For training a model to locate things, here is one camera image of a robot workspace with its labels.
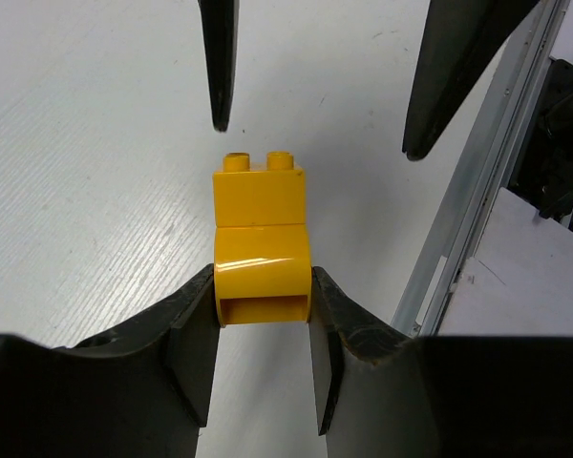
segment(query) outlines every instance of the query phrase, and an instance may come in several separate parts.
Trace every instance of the white tabletop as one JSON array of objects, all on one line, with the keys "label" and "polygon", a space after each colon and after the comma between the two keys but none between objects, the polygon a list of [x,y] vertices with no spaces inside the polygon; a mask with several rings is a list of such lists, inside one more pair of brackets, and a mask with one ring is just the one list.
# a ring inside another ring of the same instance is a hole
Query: white tabletop
[{"label": "white tabletop", "polygon": [[[74,344],[212,261],[211,174],[290,150],[314,263],[388,321],[490,80],[400,153],[427,1],[243,1],[226,135],[195,0],[0,1],[0,331]],[[325,456],[304,324],[222,333],[200,457]]]}]

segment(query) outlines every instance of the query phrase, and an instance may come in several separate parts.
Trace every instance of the curved yellow block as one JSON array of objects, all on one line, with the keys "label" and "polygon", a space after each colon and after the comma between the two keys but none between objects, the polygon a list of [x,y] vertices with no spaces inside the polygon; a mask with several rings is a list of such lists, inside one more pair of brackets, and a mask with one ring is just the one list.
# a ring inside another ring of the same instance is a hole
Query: curved yellow block
[{"label": "curved yellow block", "polygon": [[306,177],[292,155],[227,155],[214,174],[214,282],[222,326],[307,321],[311,260]]}]

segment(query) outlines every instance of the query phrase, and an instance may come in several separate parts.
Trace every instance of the black mechanical component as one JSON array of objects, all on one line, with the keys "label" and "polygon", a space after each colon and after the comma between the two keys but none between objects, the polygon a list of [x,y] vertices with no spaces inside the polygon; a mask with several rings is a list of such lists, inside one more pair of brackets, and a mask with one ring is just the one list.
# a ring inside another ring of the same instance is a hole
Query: black mechanical component
[{"label": "black mechanical component", "polygon": [[[409,340],[314,267],[329,458],[573,456],[573,339]],[[212,266],[75,348],[0,336],[0,456],[195,456],[219,339]]]},{"label": "black mechanical component", "polygon": [[424,158],[509,34],[539,0],[432,0],[403,152]]},{"label": "black mechanical component", "polygon": [[229,125],[236,71],[237,0],[199,0],[206,52],[212,124],[219,132]]},{"label": "black mechanical component", "polygon": [[542,218],[571,214],[573,230],[573,65],[564,60],[550,66],[509,188]]}]

